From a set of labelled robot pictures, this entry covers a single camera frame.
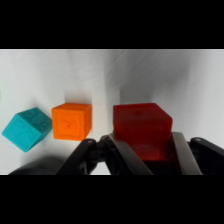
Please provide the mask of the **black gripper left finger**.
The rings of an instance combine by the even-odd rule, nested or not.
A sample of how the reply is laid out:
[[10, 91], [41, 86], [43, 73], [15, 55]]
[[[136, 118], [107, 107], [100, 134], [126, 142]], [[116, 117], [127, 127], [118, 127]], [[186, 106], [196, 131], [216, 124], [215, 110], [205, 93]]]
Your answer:
[[90, 175], [104, 162], [111, 175], [152, 175], [153, 172], [123, 141], [104, 135], [83, 140], [57, 171], [57, 175]]

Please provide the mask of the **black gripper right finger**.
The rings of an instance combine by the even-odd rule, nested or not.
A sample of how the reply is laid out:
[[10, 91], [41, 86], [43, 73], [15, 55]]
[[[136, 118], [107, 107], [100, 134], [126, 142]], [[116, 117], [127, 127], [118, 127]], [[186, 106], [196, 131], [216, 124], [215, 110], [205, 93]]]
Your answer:
[[224, 149], [201, 137], [189, 142], [180, 132], [172, 133], [178, 165], [183, 175], [224, 175]]

